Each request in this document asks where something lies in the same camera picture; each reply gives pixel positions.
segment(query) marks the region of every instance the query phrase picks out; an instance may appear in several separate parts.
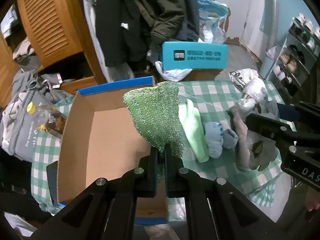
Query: white sneaker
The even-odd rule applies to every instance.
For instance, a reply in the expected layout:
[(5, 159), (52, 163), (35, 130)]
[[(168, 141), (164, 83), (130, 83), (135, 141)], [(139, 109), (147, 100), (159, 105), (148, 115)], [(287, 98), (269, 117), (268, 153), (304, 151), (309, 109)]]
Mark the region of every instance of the white sneaker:
[(312, 24), (312, 22), (309, 20), (309, 19), (307, 19), (307, 20), (305, 20), (305, 22), (303, 23), (303, 25), (305, 26), (305, 27), (307, 27), (308, 29), (309, 29), (309, 31), (313, 31), (313, 24)]
[(280, 74), (278, 75), (278, 79), (280, 81), (282, 81), (282, 80), (284, 80), (284, 78), (285, 78), (285, 73), (283, 71), (281, 71)]
[(272, 71), (276, 76), (278, 76), (281, 72), (281, 69), (280, 69), (279, 65), (276, 65), (276, 66), (274, 66)]
[(315, 47), (315, 55), (318, 57), (320, 54), (320, 47), (318, 45), (316, 45)]
[(304, 22), (306, 21), (306, 18), (304, 17), (304, 15), (302, 13), (299, 13), (299, 15), (296, 17), (296, 19), (301, 23), (304, 24)]
[(317, 27), (315, 29), (315, 32), (313, 34), (320, 40), (320, 28), (319, 27)]
[(307, 43), (307, 46), (314, 51), (315, 50), (315, 40), (313, 38), (310, 37), (309, 42)]

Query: black logo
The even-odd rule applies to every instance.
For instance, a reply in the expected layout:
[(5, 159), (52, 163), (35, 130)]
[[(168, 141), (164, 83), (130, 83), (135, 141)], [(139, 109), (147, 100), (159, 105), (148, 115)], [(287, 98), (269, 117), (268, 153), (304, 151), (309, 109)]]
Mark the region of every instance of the black logo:
[(173, 58), (175, 61), (177, 60), (184, 60), (185, 59), (185, 51), (184, 50), (175, 50)]

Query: black jacket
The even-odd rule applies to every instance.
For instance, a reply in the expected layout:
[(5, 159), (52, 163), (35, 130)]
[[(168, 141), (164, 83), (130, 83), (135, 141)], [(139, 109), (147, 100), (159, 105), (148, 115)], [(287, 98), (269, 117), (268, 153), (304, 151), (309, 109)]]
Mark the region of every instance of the black jacket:
[(186, 15), (184, 0), (135, 0), (150, 32), (150, 49), (160, 52), (163, 42), (174, 38)]

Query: open cardboard box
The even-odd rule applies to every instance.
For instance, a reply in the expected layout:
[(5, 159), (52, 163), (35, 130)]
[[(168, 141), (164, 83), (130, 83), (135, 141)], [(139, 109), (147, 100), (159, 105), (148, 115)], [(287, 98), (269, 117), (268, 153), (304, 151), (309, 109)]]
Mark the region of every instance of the open cardboard box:
[[(135, 129), (123, 95), (135, 88), (153, 86), (153, 77), (144, 77), (78, 91), (61, 143), (59, 203), (70, 202), (98, 178), (122, 177), (138, 167), (141, 157), (149, 155), (150, 144)], [(142, 223), (166, 223), (164, 181), (158, 185), (155, 198), (138, 199), (137, 217), (142, 218)]]

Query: person's hand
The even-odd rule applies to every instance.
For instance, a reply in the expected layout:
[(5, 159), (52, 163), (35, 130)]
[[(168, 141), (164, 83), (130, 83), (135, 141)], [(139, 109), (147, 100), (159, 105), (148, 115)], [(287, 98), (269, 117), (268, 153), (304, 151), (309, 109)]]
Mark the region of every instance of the person's hand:
[(320, 207), (320, 192), (308, 187), (305, 205), (308, 211), (318, 209)]

